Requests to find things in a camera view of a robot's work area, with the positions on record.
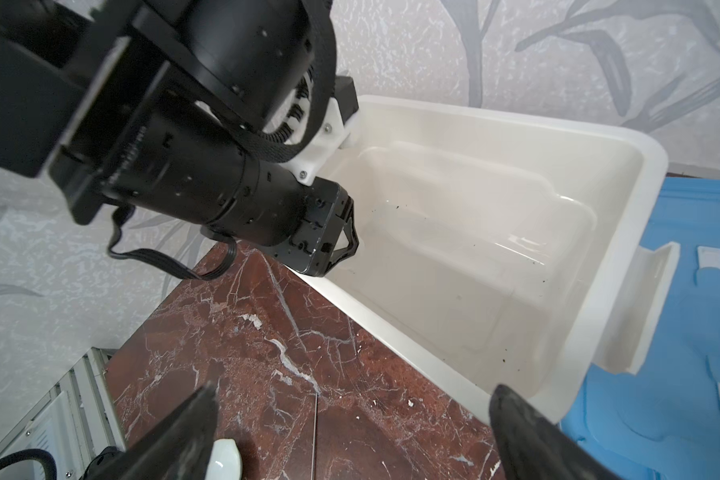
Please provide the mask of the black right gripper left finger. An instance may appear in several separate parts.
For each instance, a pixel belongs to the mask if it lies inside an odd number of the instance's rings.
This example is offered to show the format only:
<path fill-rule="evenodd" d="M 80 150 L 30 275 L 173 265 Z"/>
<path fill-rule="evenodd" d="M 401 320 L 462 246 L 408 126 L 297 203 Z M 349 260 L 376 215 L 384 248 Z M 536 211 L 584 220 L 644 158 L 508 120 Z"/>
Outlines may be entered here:
<path fill-rule="evenodd" d="M 88 479 L 203 479 L 218 422 L 217 389 L 198 388 L 136 444 Z"/>

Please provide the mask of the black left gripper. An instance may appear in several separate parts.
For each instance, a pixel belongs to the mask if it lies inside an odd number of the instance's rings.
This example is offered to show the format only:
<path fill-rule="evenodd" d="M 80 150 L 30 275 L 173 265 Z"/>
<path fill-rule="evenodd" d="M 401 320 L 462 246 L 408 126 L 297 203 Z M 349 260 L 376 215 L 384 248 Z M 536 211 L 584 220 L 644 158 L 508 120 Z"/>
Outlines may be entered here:
<path fill-rule="evenodd" d="M 246 241 L 294 271 L 322 277 L 359 247 L 354 203 L 338 183 L 305 179 L 291 162 L 320 157 L 327 114 L 341 122 L 358 110 L 347 77 L 314 60 L 296 84 L 285 127 L 304 128 L 292 143 L 208 114 L 200 88 L 152 43 L 131 41 L 90 109 L 50 167 L 73 219 L 90 223 L 114 208 L 108 255 L 136 260 L 177 278 L 196 271 L 149 248 L 118 249 L 124 225 L 145 208 L 198 225 L 227 252 L 210 271 L 219 277 Z"/>

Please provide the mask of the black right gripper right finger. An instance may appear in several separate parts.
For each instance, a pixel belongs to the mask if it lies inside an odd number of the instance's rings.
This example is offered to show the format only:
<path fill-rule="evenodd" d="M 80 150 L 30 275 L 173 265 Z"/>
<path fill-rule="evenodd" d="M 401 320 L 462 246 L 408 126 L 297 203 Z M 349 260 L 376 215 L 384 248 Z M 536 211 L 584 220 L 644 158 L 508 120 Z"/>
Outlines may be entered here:
<path fill-rule="evenodd" d="M 491 394 L 489 420 L 507 479 L 615 479 L 509 386 Z"/>

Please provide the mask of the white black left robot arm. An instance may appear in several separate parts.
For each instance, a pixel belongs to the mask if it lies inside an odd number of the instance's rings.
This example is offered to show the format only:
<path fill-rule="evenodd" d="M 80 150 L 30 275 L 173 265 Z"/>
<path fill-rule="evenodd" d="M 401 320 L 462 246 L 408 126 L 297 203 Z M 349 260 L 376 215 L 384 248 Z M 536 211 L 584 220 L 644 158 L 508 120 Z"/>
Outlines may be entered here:
<path fill-rule="evenodd" d="M 359 247 L 317 171 L 359 112 L 328 1 L 0 1 L 0 169 L 47 172 L 108 255 L 210 281 L 239 241 L 322 277 Z"/>

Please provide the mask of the white ceramic evaporating dish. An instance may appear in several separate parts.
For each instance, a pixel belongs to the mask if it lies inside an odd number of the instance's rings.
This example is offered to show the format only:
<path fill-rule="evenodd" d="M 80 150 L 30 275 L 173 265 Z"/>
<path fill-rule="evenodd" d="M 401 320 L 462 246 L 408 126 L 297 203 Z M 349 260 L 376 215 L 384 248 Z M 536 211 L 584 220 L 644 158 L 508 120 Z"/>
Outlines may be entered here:
<path fill-rule="evenodd" d="M 241 480 L 242 456 L 233 439 L 218 439 L 213 443 L 205 480 Z"/>

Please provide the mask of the thin glass stirring rod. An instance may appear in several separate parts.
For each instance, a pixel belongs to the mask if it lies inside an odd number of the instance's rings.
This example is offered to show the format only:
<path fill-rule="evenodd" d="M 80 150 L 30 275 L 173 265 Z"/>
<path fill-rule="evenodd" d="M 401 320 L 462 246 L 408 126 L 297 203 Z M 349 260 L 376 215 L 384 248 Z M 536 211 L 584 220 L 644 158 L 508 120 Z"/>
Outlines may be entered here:
<path fill-rule="evenodd" d="M 316 457 L 317 457 L 317 436 L 318 436 L 318 415 L 319 415 L 320 394 L 314 395 L 313 423 L 312 423 L 312 452 L 310 461 L 310 479 L 316 479 Z"/>

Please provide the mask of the white plastic storage bin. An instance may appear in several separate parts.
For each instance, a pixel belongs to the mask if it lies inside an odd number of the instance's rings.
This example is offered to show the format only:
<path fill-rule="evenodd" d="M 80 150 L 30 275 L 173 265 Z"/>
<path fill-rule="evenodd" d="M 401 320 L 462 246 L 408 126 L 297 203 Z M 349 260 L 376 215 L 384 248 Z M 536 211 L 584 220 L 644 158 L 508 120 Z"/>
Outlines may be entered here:
<path fill-rule="evenodd" d="M 482 421 L 511 387 L 550 421 L 591 366 L 636 374 L 681 248 L 640 241 L 668 171 L 651 136 L 364 95 L 321 175 L 357 253 L 308 284 Z"/>

